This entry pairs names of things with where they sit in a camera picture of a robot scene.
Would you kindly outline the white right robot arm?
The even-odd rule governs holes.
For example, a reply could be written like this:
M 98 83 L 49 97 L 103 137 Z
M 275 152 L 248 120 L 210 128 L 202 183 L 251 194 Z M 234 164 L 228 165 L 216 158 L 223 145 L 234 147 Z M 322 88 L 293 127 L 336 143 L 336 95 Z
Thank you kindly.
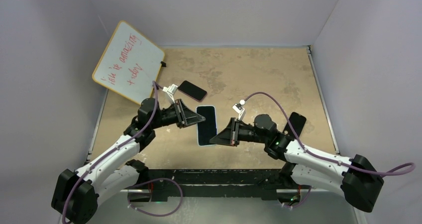
M 299 142 L 277 129 L 267 114 L 260 114 L 253 124 L 231 118 L 210 143 L 237 146 L 240 142 L 263 143 L 264 151 L 273 159 L 285 162 L 280 183 L 287 188 L 298 185 L 313 186 L 344 197 L 353 207 L 373 211 L 384 180 L 364 156 L 354 158 L 333 155 Z

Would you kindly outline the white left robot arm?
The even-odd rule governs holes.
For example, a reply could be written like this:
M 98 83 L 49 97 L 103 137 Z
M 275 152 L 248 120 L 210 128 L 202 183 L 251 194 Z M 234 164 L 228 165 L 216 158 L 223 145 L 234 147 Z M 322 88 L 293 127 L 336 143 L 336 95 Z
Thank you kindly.
M 85 224 L 98 207 L 122 189 L 148 184 L 148 168 L 133 160 L 155 138 L 155 129 L 175 124 L 185 128 L 206 118 L 189 109 L 181 99 L 160 109 L 155 98 L 146 98 L 123 135 L 96 159 L 76 169 L 66 169 L 58 177 L 51 207 L 64 223 Z

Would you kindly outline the black phone case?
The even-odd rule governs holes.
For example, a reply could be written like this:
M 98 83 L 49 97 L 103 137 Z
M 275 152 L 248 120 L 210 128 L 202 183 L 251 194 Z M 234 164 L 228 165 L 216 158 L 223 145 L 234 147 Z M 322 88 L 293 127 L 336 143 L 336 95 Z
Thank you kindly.
M 307 118 L 297 112 L 292 112 L 291 115 L 289 116 L 289 122 L 294 128 L 297 136 L 301 135 L 304 129 L 304 126 L 306 124 L 306 121 L 307 121 Z M 292 139 L 296 138 L 288 123 L 285 125 L 284 134 Z

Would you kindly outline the black phone with pink edge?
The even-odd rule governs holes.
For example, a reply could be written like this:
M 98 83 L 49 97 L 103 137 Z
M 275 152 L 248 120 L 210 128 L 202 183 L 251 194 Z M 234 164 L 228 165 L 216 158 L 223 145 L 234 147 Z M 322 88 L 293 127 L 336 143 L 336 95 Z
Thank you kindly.
M 178 86 L 178 90 L 198 102 L 201 102 L 208 94 L 207 91 L 187 80 Z

